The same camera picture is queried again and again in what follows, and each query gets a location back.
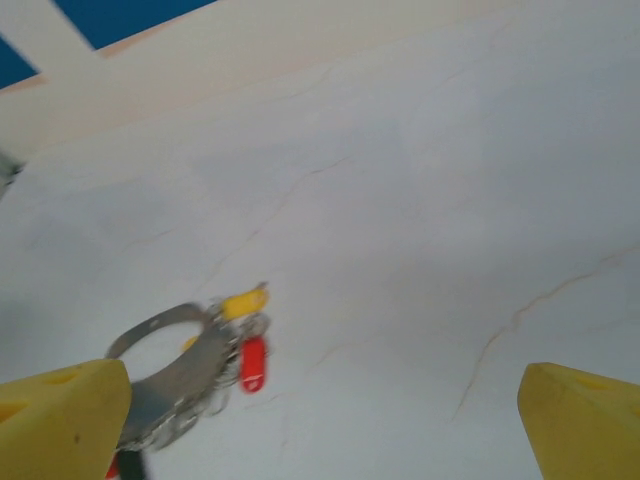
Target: red key tag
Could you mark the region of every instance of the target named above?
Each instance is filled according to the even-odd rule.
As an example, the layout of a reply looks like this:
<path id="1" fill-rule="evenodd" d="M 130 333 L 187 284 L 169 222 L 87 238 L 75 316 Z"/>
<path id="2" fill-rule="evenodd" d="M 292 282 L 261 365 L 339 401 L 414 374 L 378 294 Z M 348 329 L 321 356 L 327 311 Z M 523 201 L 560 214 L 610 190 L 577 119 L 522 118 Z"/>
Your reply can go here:
<path id="1" fill-rule="evenodd" d="M 109 467 L 109 471 L 107 472 L 107 475 L 104 478 L 109 480 L 112 478 L 116 478 L 118 475 L 119 475 L 118 462 L 116 461 L 116 457 L 113 457 L 113 460 L 111 461 L 111 466 Z"/>
<path id="2" fill-rule="evenodd" d="M 261 336 L 248 339 L 242 344 L 242 367 L 240 379 L 246 393 L 262 389 L 267 373 L 267 344 Z"/>

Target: marble surface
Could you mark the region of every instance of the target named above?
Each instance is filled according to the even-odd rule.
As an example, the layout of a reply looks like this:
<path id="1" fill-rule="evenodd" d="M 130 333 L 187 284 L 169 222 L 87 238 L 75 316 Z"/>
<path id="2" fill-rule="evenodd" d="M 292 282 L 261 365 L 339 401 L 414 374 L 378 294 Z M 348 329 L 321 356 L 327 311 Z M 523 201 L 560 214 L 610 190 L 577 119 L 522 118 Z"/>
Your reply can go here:
<path id="1" fill-rule="evenodd" d="M 267 386 L 154 478 L 540 478 L 528 363 L 640 382 L 639 9 L 525 2 L 42 152 L 0 202 L 0 381 L 268 280 Z"/>

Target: vein in marble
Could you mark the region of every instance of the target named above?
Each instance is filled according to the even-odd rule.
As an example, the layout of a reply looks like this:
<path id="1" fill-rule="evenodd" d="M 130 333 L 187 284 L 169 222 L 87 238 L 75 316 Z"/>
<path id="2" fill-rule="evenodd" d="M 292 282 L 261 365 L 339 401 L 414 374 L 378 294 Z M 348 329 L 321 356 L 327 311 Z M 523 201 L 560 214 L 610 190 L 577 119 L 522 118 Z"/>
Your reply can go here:
<path id="1" fill-rule="evenodd" d="M 636 251 L 640 250 L 640 243 L 636 243 L 633 244 L 629 247 L 623 248 L 621 250 L 618 250 L 616 252 L 613 252 L 610 255 L 607 255 L 606 257 L 600 259 L 596 265 L 596 267 L 587 273 L 583 273 L 581 275 L 577 275 L 575 277 L 572 277 L 568 280 L 565 280 L 564 282 L 558 284 L 555 288 L 549 290 L 548 292 L 545 292 L 543 294 L 538 295 L 537 297 L 535 297 L 533 300 L 531 300 L 529 303 L 527 303 L 524 307 L 518 309 L 512 316 L 511 319 L 509 320 L 509 324 L 507 326 L 502 326 L 500 327 L 493 335 L 491 335 L 491 337 L 489 338 L 489 340 L 487 341 L 487 343 L 484 345 L 484 347 L 482 348 L 482 350 L 480 351 L 480 355 L 478 356 L 478 359 L 476 360 L 476 363 L 473 367 L 473 371 L 471 373 L 471 378 L 469 379 L 469 383 L 467 384 L 467 386 L 465 387 L 464 391 L 462 392 L 462 397 L 460 398 L 460 403 L 458 404 L 458 407 L 456 408 L 455 413 L 453 414 L 453 417 L 451 418 L 451 421 L 454 421 L 456 419 L 456 417 L 458 416 L 458 414 L 462 411 L 462 409 L 464 408 L 465 403 L 467 402 L 467 399 L 469 398 L 469 394 L 471 393 L 471 390 L 474 386 L 474 384 L 476 383 L 476 380 L 478 379 L 478 375 L 480 374 L 480 370 L 482 369 L 482 366 L 484 364 L 484 361 L 486 359 L 487 354 L 491 351 L 491 349 L 493 348 L 493 345 L 500 339 L 502 338 L 502 336 L 506 333 L 516 333 L 518 331 L 518 329 L 520 328 L 520 325 L 522 324 L 524 317 L 528 314 L 531 313 L 531 311 L 536 308 L 536 306 L 538 306 L 540 303 L 546 302 L 554 297 L 556 297 L 557 295 L 562 294 L 563 291 L 565 291 L 566 289 L 576 285 L 579 282 L 582 282 L 583 280 L 587 280 L 588 278 L 592 278 L 600 273 L 602 273 L 603 271 L 609 269 L 609 268 L 615 268 L 619 265 L 619 262 L 622 258 L 624 258 L 625 256 L 634 253 Z M 628 321 L 628 319 L 622 319 L 622 320 L 616 320 L 615 322 L 609 322 L 605 325 L 601 325 L 599 327 L 592 327 L 591 329 L 589 329 L 590 331 L 594 331 L 594 329 L 597 330 L 602 330 L 603 328 L 610 328 L 612 325 L 616 325 L 616 324 L 620 324 L 622 322 Z"/>
<path id="2" fill-rule="evenodd" d="M 296 180 L 293 183 L 293 185 L 291 185 L 289 190 L 282 196 L 282 198 L 280 199 L 280 202 L 276 206 L 274 212 L 269 217 L 267 217 L 253 232 L 251 232 L 251 234 L 237 248 L 235 248 L 231 252 L 227 253 L 224 257 L 222 257 L 211 268 L 211 272 L 209 273 L 209 275 L 206 277 L 204 282 L 202 282 L 200 284 L 200 286 L 198 286 L 198 288 L 196 288 L 196 290 L 193 292 L 193 294 L 197 295 L 199 292 L 201 292 L 213 280 L 213 278 L 220 271 L 220 269 L 225 264 L 225 262 L 227 262 L 231 257 L 236 255 L 237 253 L 241 252 L 244 248 L 246 248 L 247 245 L 249 245 L 253 240 L 255 240 L 260 235 L 260 233 L 262 233 L 264 228 L 267 227 L 267 225 L 269 223 L 271 223 L 278 215 L 280 215 L 282 210 L 291 201 L 291 198 L 295 195 L 296 191 L 300 188 L 301 185 L 304 184 L 304 182 L 306 180 L 308 180 L 311 177 L 314 177 L 314 176 L 320 175 L 322 173 L 325 173 L 325 172 L 327 172 L 329 170 L 332 170 L 332 169 L 342 165 L 344 162 L 346 162 L 350 158 L 351 158 L 350 156 L 343 157 L 340 160 L 337 160 L 336 162 L 332 163 L 331 165 L 329 165 L 327 167 L 320 168 L 320 169 L 317 169 L 317 170 L 312 170 L 311 172 L 306 173 L 305 175 L 300 177 L 298 180 Z"/>

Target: blue panel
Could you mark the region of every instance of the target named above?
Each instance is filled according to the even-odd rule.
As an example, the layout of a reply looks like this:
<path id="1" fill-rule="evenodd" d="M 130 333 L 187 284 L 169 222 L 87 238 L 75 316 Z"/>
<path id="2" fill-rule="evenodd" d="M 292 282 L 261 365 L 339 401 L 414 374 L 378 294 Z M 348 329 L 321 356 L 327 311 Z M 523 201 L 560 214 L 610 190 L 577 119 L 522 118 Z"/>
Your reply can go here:
<path id="1" fill-rule="evenodd" d="M 0 37 L 0 88 L 26 80 L 38 72 Z"/>
<path id="2" fill-rule="evenodd" d="M 95 49 L 215 0 L 54 0 Z"/>

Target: crack in marble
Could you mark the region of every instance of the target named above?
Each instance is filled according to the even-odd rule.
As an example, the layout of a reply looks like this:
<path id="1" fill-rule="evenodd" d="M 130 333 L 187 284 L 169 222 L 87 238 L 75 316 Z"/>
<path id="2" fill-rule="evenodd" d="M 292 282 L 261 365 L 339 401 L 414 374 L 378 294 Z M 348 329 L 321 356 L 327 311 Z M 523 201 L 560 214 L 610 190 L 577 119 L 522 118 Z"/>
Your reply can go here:
<path id="1" fill-rule="evenodd" d="M 346 157 L 342 157 L 340 160 L 332 163 L 331 165 L 324 167 L 324 168 L 319 168 L 317 170 L 312 170 L 311 172 L 308 172 L 306 174 L 304 174 L 302 177 L 300 177 L 298 180 L 296 180 L 293 185 L 289 188 L 289 190 L 287 190 L 287 192 L 281 197 L 280 202 L 278 203 L 278 206 L 276 207 L 275 211 L 269 215 L 269 217 L 267 217 L 266 220 L 264 220 L 260 226 L 258 226 L 258 228 L 256 228 L 253 232 L 251 232 L 251 234 L 235 249 L 231 250 L 231 252 L 227 253 L 224 257 L 222 257 L 222 259 L 220 259 L 211 269 L 211 272 L 209 273 L 209 275 L 207 276 L 207 278 L 205 279 L 205 281 L 203 283 L 200 284 L 200 286 L 198 288 L 196 288 L 196 290 L 194 291 L 193 295 L 196 295 L 197 293 L 199 293 L 204 287 L 207 286 L 207 284 L 209 284 L 209 282 L 211 282 L 215 276 L 218 274 L 218 272 L 220 271 L 220 269 L 222 268 L 222 266 L 225 264 L 225 262 L 227 260 L 229 260 L 231 257 L 233 257 L 234 255 L 236 255 L 237 253 L 239 253 L 241 250 L 243 250 L 244 248 L 247 247 L 247 245 L 249 245 L 253 240 L 255 240 L 255 238 L 260 235 L 262 233 L 262 231 L 264 230 L 264 228 L 271 223 L 278 215 L 280 215 L 280 213 L 282 213 L 282 211 L 284 210 L 284 208 L 289 204 L 289 201 L 291 200 L 291 197 L 294 196 L 294 194 L 296 193 L 296 191 L 298 190 L 298 188 L 300 187 L 300 185 L 305 182 L 307 179 L 314 177 L 316 175 L 328 172 L 329 170 L 332 170 L 340 165 L 342 165 L 342 163 L 344 163 L 345 161 L 349 160 L 351 158 L 351 156 L 346 156 Z"/>
<path id="2" fill-rule="evenodd" d="M 527 313 L 530 313 L 537 305 L 539 305 L 542 302 L 545 302 L 547 300 L 550 300 L 554 297 L 556 297 L 557 295 L 561 294 L 564 290 L 566 290 L 567 288 L 583 281 L 583 280 L 587 280 L 589 278 L 595 277 L 596 275 L 602 273 L 603 271 L 605 271 L 608 268 L 611 267 L 617 267 L 619 266 L 619 261 L 625 257 L 626 255 L 629 255 L 630 253 L 634 253 L 636 251 L 640 250 L 640 242 L 639 243 L 635 243 L 633 245 L 631 245 L 630 247 L 626 247 L 623 248 L 621 250 L 617 250 L 615 252 L 613 252 L 610 255 L 607 255 L 606 257 L 600 259 L 597 264 L 596 267 L 588 273 L 583 273 L 582 275 L 577 275 L 575 277 L 572 277 L 568 280 L 565 280 L 564 282 L 560 283 L 559 285 L 557 285 L 555 288 L 551 289 L 548 292 L 545 292 L 541 295 L 538 295 L 537 297 L 535 297 L 533 300 L 531 300 L 529 303 L 527 303 L 524 307 L 516 310 L 516 312 L 511 316 L 511 319 L 509 320 L 509 325 L 507 326 L 502 326 L 500 327 L 487 341 L 487 343 L 485 344 L 485 346 L 482 348 L 482 350 L 480 351 L 480 355 L 478 356 L 478 359 L 476 360 L 476 363 L 474 364 L 473 367 L 473 371 L 471 372 L 471 377 L 469 379 L 469 382 L 467 383 L 467 386 L 465 387 L 464 391 L 462 392 L 462 397 L 460 398 L 460 402 L 458 403 L 458 407 L 456 408 L 453 417 L 451 418 L 451 421 L 454 421 L 456 419 L 456 417 L 458 416 L 458 414 L 462 411 L 463 407 L 465 406 L 468 398 L 469 398 L 469 394 L 471 393 L 471 390 L 473 388 L 473 386 L 476 383 L 476 380 L 478 378 L 478 375 L 480 374 L 480 370 L 484 364 L 484 361 L 486 359 L 487 354 L 489 353 L 489 351 L 491 350 L 491 347 L 495 344 L 495 342 L 500 339 L 505 333 L 515 333 L 517 332 L 518 328 L 520 328 L 520 325 L 522 324 L 522 321 L 524 319 L 524 316 Z"/>
<path id="3" fill-rule="evenodd" d="M 258 105 L 266 105 L 266 104 L 270 104 L 270 103 L 276 103 L 276 102 L 280 102 L 282 100 L 289 100 L 291 98 L 296 98 L 296 97 L 300 97 L 302 95 L 305 95 L 305 94 L 311 92 L 312 90 L 315 90 L 320 85 L 322 85 L 327 80 L 327 78 L 329 78 L 329 76 L 331 75 L 331 73 L 333 72 L 333 70 L 335 68 L 336 68 L 336 65 L 331 65 L 324 72 L 322 72 L 318 76 L 318 78 L 316 80 L 314 80 L 310 85 L 302 88 L 300 91 L 293 92 L 293 93 L 290 93 L 288 95 L 283 95 L 281 97 L 270 98 L 268 100 L 265 100 L 264 102 L 260 102 Z"/>

